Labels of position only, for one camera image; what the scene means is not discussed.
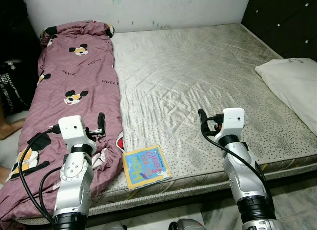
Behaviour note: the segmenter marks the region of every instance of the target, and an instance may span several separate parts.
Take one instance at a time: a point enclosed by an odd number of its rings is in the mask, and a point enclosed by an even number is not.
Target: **book cover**
[[[130,190],[172,177],[159,145],[124,153],[122,161]]]

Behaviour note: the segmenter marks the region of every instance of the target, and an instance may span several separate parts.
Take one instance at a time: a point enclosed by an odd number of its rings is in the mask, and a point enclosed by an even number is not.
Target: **mattress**
[[[121,33],[112,42],[125,149],[159,144],[172,179],[129,191],[122,172],[93,197],[90,215],[228,188],[221,151],[200,133],[199,108],[245,109],[242,141],[267,179],[316,170],[317,137],[255,72],[278,57],[241,25]]]

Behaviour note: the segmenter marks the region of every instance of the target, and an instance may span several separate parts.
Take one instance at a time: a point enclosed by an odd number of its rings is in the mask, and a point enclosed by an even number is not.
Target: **headboard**
[[[249,0],[242,24],[284,58],[317,61],[317,0]]]

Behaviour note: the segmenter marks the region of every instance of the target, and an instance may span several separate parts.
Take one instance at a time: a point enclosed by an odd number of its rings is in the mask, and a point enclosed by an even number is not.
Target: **white pillow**
[[[317,135],[317,63],[308,58],[273,59],[256,67],[270,90]]]

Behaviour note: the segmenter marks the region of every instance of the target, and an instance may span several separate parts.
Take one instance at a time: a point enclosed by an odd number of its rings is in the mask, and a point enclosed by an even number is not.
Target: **black wire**
[[[259,166],[259,164],[258,164],[257,162],[256,162],[256,167],[257,167],[257,169],[259,170],[259,172],[260,172],[260,174],[261,174],[262,178],[263,178],[263,179],[264,179],[264,181],[266,182],[265,175],[264,175],[264,173],[263,173],[263,171],[262,171],[261,167]]]
[[[39,188],[40,204],[41,204],[42,209],[44,210],[44,212],[45,212],[46,215],[48,215],[48,216],[49,216],[50,214],[48,213],[47,209],[45,208],[45,205],[44,205],[44,202],[43,202],[43,185],[44,185],[44,181],[46,180],[46,178],[47,178],[50,174],[52,174],[53,172],[58,171],[58,170],[60,170],[60,169],[61,169],[61,167],[57,167],[57,168],[55,168],[55,169],[49,171],[48,173],[46,173],[46,175],[43,177],[43,179],[41,180],[41,183],[40,183],[40,188]]]
[[[222,147],[221,145],[219,145],[218,143],[212,141],[210,138],[208,138],[208,136],[206,134],[204,134],[204,126],[205,124],[207,124],[207,122],[209,120],[212,120],[211,117],[207,118],[206,120],[204,120],[201,124],[201,132],[202,132],[202,135],[204,136],[204,138],[209,141],[211,144],[215,145],[216,147],[224,150],[225,152],[233,155],[235,158],[237,158],[239,161],[241,161],[243,164],[245,164],[259,179],[260,181],[262,182],[263,186],[264,186],[264,189],[266,190],[266,193],[267,193],[267,196],[268,196],[268,199],[270,201],[270,204],[271,204],[271,207],[274,209],[274,203],[273,203],[273,198],[272,198],[272,194],[271,194],[271,191],[269,190],[265,180],[261,177],[261,175],[249,164],[247,163],[243,158],[241,158],[240,156],[238,156],[237,154],[235,154],[234,152],[230,151],[229,149],[225,148],[225,147]]]
[[[41,208],[41,206],[36,202],[35,198],[33,197],[26,181],[25,181],[25,178],[23,176],[23,173],[22,173],[22,164],[23,164],[23,160],[26,156],[26,154],[28,153],[29,149],[31,148],[31,146],[35,143],[35,141],[37,139],[39,139],[41,136],[43,136],[44,134],[47,134],[47,133],[50,133],[52,132],[51,129],[45,131],[45,132],[42,132],[41,134],[39,134],[37,137],[34,138],[34,140],[29,144],[29,146],[25,149],[22,157],[21,157],[21,160],[19,162],[19,175],[20,175],[20,178],[21,178],[21,181],[22,181],[22,184],[25,188],[25,191],[27,192],[28,196],[30,197],[32,203],[34,204],[34,206],[39,210],[39,212],[49,221],[50,224],[53,225],[53,218],[50,216],[50,215],[47,215],[46,212]]]

